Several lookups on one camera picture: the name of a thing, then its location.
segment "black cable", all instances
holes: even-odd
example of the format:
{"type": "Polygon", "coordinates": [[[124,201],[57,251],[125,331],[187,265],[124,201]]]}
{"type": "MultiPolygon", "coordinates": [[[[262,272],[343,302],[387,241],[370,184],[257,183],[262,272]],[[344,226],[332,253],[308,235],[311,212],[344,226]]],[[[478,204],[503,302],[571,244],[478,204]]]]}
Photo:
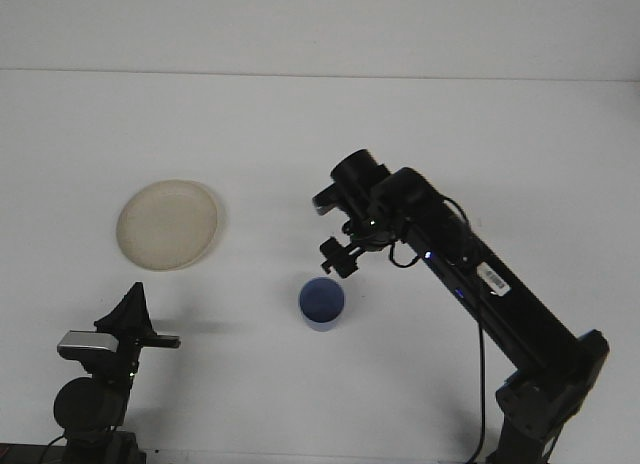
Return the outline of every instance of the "black cable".
{"type": "Polygon", "coordinates": [[[56,437],[54,440],[52,440],[49,444],[45,446],[45,448],[42,450],[42,454],[40,454],[40,459],[38,459],[38,464],[42,464],[44,462],[44,458],[47,455],[47,452],[49,452],[49,449],[51,449],[51,446],[53,446],[56,442],[58,442],[60,439],[63,439],[63,438],[64,438],[64,434],[56,437]]]}
{"type": "MultiPolygon", "coordinates": [[[[467,247],[468,245],[471,245],[472,247],[470,251],[474,254],[472,256],[472,259],[475,262],[475,257],[478,249],[476,248],[476,246],[473,246],[473,243],[474,243],[473,232],[471,231],[471,224],[469,223],[469,218],[467,217],[467,214],[464,212],[464,209],[462,209],[462,206],[460,206],[456,201],[454,201],[450,197],[442,196],[442,199],[445,202],[448,202],[449,204],[451,204],[460,214],[460,217],[464,222],[465,233],[466,233],[466,239],[465,239],[466,242],[464,242],[463,244],[462,255],[464,256],[466,251],[469,250],[464,248],[467,247]]],[[[482,283],[478,282],[478,285],[475,287],[476,287],[475,290],[477,292],[477,295],[481,295],[482,289],[483,289],[482,283]]],[[[478,445],[476,447],[476,450],[473,451],[473,454],[469,459],[467,459],[465,464],[474,464],[476,458],[480,455],[480,452],[484,447],[484,440],[485,440],[486,428],[487,428],[486,356],[485,356],[485,348],[484,348],[484,328],[482,326],[482,299],[481,298],[476,300],[476,318],[478,321],[478,342],[480,345],[480,421],[481,421],[480,422],[480,438],[478,439],[478,445]]]]}
{"type": "Polygon", "coordinates": [[[411,262],[409,262],[409,264],[400,264],[398,261],[396,261],[395,254],[394,254],[395,250],[396,250],[396,242],[393,241],[391,243],[391,248],[389,249],[389,260],[394,266],[399,267],[400,269],[407,269],[413,266],[416,262],[420,260],[420,256],[416,256],[411,260],[411,262]]]}
{"type": "Polygon", "coordinates": [[[484,447],[484,439],[487,428],[487,399],[486,399],[486,379],[485,379],[485,369],[486,369],[486,361],[485,361],[485,352],[484,352],[484,329],[482,328],[482,320],[480,317],[480,309],[478,309],[478,340],[480,343],[480,438],[478,439],[478,446],[476,450],[473,452],[471,457],[466,461],[465,464],[474,464],[474,461],[482,451],[484,447]]]}

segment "white wall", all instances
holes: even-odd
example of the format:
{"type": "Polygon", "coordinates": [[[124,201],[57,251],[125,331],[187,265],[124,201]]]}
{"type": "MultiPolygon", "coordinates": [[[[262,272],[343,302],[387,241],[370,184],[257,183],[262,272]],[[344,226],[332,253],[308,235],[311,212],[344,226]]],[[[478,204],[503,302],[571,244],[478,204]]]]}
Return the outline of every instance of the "white wall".
{"type": "Polygon", "coordinates": [[[0,67],[640,79],[640,0],[0,0],[0,67]]]}

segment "white sticker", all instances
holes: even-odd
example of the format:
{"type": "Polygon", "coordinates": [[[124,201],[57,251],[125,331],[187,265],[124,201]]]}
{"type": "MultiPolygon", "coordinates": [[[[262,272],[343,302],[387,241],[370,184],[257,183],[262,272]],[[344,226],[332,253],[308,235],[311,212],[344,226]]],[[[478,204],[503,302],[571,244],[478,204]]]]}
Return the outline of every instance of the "white sticker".
{"type": "Polygon", "coordinates": [[[509,284],[507,284],[496,271],[491,269],[491,266],[486,262],[483,262],[478,266],[477,272],[478,276],[480,276],[491,290],[500,297],[504,296],[511,290],[509,284]]]}

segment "white table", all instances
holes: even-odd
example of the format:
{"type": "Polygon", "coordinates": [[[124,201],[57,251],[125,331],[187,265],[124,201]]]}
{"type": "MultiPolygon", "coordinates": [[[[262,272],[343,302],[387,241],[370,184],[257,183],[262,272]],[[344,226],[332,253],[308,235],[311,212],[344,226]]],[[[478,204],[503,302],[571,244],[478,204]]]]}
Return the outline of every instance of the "white table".
{"type": "MultiPolygon", "coordinates": [[[[640,88],[626,83],[0,71],[1,439],[59,432],[53,399],[83,371],[58,340],[141,280],[156,330],[183,339],[143,351],[125,423],[142,447],[466,459],[476,326],[424,266],[365,256],[328,333],[296,307],[344,221],[310,199],[368,148],[460,202],[573,332],[605,333],[611,357],[554,462],[633,462],[639,133],[640,88]],[[123,257],[115,223],[168,178],[212,188],[224,225],[203,260],[155,273],[123,257]]],[[[512,371],[488,344],[487,452],[491,394],[512,371]]]]}

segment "white plate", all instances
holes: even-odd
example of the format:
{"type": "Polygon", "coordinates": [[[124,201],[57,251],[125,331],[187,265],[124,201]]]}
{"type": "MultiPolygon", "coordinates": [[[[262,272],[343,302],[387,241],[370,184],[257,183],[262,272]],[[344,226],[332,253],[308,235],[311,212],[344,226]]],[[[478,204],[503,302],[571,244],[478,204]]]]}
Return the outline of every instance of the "white plate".
{"type": "Polygon", "coordinates": [[[155,271],[186,267],[207,250],[218,209],[207,189],[192,181],[160,181],[145,187],[122,210],[118,245],[138,266],[155,271]]]}

